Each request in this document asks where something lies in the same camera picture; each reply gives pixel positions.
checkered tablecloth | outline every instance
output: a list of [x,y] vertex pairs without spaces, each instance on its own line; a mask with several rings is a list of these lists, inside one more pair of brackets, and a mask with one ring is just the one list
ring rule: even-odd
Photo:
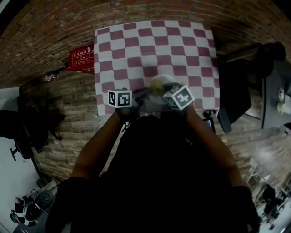
[[[114,112],[107,91],[148,87],[168,74],[187,84],[195,109],[219,109],[219,77],[213,34],[201,23],[144,21],[95,31],[95,83],[98,114]],[[143,111],[151,111],[145,101]]]

person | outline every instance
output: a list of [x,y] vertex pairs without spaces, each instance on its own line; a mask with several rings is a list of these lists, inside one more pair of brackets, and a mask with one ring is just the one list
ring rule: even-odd
[[17,224],[24,224],[27,225],[28,227],[33,227],[37,224],[39,224],[39,220],[35,220],[35,221],[27,221],[24,217],[24,205],[25,202],[22,201],[20,198],[16,197],[15,198],[15,211],[12,210],[11,214],[10,214],[10,219],[17,223]]
[[[117,109],[84,146],[59,185],[47,233],[259,232],[233,155],[193,105],[160,118],[136,119],[136,112]],[[125,122],[131,124],[100,175]]]
[[262,194],[262,198],[266,203],[267,202],[272,202],[273,204],[276,203],[275,190],[269,184],[267,184],[266,189]]
[[253,202],[256,207],[261,206],[265,201],[263,199],[263,193],[267,189],[267,187],[268,187],[267,183],[261,180],[259,183],[257,183],[255,186],[251,188]]

table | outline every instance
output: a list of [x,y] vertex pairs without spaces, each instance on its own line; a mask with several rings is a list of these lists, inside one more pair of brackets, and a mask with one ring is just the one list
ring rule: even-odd
[[[168,74],[187,84],[195,109],[219,109],[216,50],[210,27],[181,21],[144,21],[95,31],[95,87],[98,115],[112,114],[107,91],[148,87]],[[141,111],[158,110],[145,100]]]
[[262,80],[262,85],[262,129],[279,127],[291,122],[291,114],[281,115],[277,111],[278,89],[287,91],[291,85],[291,65],[287,61],[274,60],[273,71]]

hand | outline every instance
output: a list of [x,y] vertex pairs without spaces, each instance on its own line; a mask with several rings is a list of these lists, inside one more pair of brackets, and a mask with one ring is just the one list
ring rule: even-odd
[[183,116],[185,119],[188,119],[188,115],[192,115],[193,113],[196,113],[193,103],[189,104],[183,110],[173,110],[173,111]]
[[193,103],[189,104],[186,108],[185,108],[185,116],[186,116],[186,119],[187,121],[189,121],[189,119],[191,117],[196,117],[198,116],[196,111],[195,111],[195,108],[194,108],[194,105]]
[[115,111],[122,123],[132,123],[134,120],[140,117],[140,109],[138,107],[116,108]]

black shirt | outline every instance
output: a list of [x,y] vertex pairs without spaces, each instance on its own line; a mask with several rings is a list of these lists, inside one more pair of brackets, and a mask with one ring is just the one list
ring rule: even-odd
[[198,139],[177,122],[142,117],[124,133],[107,172],[60,183],[47,232],[258,232],[246,187],[231,187]]

